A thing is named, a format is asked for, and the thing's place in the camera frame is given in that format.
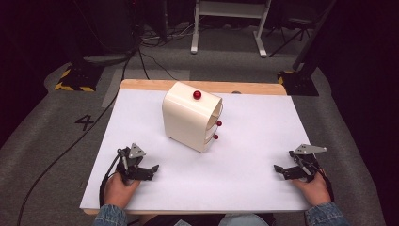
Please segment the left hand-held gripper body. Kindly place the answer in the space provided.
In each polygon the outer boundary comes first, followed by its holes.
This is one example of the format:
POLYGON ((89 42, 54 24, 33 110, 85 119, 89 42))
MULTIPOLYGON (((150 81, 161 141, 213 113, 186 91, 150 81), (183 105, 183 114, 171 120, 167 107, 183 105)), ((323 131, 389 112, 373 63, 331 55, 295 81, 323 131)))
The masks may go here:
POLYGON ((135 180, 144 181, 142 180, 143 176, 147 173, 152 173, 151 169, 145 169, 139 166, 146 154, 135 143, 133 143, 131 147, 118 149, 118 155, 120 160, 117 164, 116 171, 120 174, 122 181, 126 185, 131 184, 135 180))

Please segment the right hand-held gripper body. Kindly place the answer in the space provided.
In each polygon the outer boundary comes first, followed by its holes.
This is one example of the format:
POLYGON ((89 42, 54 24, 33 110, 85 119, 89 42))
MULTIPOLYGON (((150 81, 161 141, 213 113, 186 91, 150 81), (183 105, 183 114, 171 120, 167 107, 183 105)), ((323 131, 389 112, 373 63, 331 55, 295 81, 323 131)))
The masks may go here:
POLYGON ((312 181, 315 174, 320 170, 320 165, 315 155, 326 151, 326 147, 309 144, 301 144, 294 151, 290 151, 289 155, 297 163, 297 166, 290 169, 288 178, 302 179, 306 182, 312 181))

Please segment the person's right hand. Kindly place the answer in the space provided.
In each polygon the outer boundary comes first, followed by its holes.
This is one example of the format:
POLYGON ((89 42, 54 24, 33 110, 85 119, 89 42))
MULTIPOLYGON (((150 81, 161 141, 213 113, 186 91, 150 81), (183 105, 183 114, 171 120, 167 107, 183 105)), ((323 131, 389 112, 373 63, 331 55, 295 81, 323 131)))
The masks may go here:
POLYGON ((296 186, 304 195, 311 206, 320 205, 331 201, 327 184, 320 173, 317 173, 310 182, 302 182, 299 179, 292 180, 291 183, 296 186))

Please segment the person's left hand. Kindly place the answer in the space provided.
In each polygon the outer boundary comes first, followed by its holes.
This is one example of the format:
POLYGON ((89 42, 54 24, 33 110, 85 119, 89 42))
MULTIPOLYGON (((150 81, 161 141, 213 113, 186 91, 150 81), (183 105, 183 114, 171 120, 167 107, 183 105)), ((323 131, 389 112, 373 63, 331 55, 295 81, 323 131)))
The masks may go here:
POLYGON ((104 204, 111 204, 124 209, 132 199, 139 185, 140 181, 138 180, 126 185, 122 181, 120 174, 116 172, 108 179, 105 185, 104 204))

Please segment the white table sheet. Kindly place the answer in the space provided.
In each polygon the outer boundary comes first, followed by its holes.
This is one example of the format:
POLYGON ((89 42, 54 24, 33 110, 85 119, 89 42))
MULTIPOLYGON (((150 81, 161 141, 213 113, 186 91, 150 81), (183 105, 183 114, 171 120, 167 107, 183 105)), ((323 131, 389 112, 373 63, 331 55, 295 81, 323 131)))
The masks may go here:
POLYGON ((280 212, 307 209, 300 192, 274 170, 291 167, 289 152, 308 141, 289 96, 223 95, 221 127, 205 153, 164 131, 162 91, 120 91, 81 208, 99 206, 99 187, 119 148, 137 144, 141 167, 157 166, 128 205, 144 212, 280 212))

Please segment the cream mini drawer cabinet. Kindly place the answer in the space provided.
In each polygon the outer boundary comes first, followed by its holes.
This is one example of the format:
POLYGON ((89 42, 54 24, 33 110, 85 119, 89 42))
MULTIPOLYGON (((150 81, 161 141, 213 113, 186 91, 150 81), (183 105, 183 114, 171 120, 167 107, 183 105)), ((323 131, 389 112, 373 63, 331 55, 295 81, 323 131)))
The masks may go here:
POLYGON ((219 121, 222 98, 212 93, 176 82, 162 103, 165 133, 168 137, 200 152, 206 152, 212 141, 205 140, 216 133, 206 131, 209 122, 219 121))

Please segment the black yellow striped stand base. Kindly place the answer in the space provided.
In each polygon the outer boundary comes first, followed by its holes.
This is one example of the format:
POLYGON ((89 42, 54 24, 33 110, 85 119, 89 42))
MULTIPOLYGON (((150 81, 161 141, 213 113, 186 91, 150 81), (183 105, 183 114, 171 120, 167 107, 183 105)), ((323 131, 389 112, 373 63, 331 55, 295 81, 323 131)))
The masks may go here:
POLYGON ((308 76, 297 71, 280 71, 277 74, 278 82, 284 86, 291 96, 318 96, 316 86, 308 76))
POLYGON ((55 90, 95 91, 103 71, 103 66, 78 68, 69 65, 64 73, 61 74, 61 77, 56 83, 55 90))

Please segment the wooden table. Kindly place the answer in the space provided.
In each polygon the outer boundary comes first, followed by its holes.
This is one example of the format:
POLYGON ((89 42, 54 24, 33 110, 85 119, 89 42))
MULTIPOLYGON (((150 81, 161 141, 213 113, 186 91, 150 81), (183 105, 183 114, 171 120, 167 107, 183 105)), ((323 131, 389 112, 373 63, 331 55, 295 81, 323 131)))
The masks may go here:
MULTIPOLYGON (((266 83, 239 83, 239 82, 211 82, 211 81, 184 81, 186 85, 211 92, 245 93, 245 94, 276 94, 285 95, 286 91, 279 84, 266 83)), ((121 82, 119 89, 143 89, 143 90, 168 90, 174 85, 171 80, 142 80, 126 79, 121 82)))

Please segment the black slanted stand pole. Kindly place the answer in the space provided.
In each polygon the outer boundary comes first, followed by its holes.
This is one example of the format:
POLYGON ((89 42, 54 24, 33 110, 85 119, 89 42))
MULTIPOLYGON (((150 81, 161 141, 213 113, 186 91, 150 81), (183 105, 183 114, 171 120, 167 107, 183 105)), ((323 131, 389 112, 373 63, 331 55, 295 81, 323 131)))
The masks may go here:
POLYGON ((301 64, 305 63, 305 59, 307 56, 307 53, 310 51, 314 40, 317 37, 317 34, 319 33, 321 27, 323 26, 323 24, 325 23, 329 13, 331 12, 331 10, 333 9, 335 3, 337 0, 330 0, 330 3, 328 4, 327 9, 324 11, 323 15, 321 16, 320 20, 316 23, 315 29, 313 30, 311 36, 309 37, 309 40, 306 42, 305 46, 303 47, 303 49, 301 50, 301 52, 299 53, 298 57, 296 58, 294 64, 292 65, 292 68, 294 70, 298 70, 299 66, 301 64))

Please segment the black tripod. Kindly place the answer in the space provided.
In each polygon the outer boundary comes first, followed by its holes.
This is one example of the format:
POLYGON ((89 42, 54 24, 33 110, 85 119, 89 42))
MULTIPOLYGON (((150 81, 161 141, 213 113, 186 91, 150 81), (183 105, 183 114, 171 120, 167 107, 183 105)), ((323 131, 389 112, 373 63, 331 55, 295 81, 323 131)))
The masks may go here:
POLYGON ((310 20, 295 18, 282 19, 278 24, 273 25, 272 29, 267 33, 267 36, 270 36, 274 31, 279 30, 282 36, 282 45, 274 50, 269 56, 273 57, 295 38, 303 40, 304 35, 310 37, 310 30, 314 29, 314 26, 315 23, 310 20), (284 33, 285 30, 295 31, 295 33, 290 38, 287 38, 284 33))

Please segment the white desk frame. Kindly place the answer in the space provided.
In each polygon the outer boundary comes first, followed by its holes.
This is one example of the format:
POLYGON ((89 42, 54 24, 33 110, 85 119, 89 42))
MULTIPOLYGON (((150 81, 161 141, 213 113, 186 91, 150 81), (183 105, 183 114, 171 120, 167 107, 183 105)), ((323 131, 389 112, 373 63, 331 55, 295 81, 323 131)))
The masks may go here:
POLYGON ((271 0, 265 0, 261 4, 231 3, 231 2, 211 2, 208 0, 196 0, 194 10, 194 33, 192 35, 191 49, 192 54, 199 50, 199 25, 200 16, 220 16, 245 19, 259 19, 258 29, 253 32, 254 40, 258 47, 260 57, 267 57, 263 46, 262 33, 264 24, 270 9, 271 0))

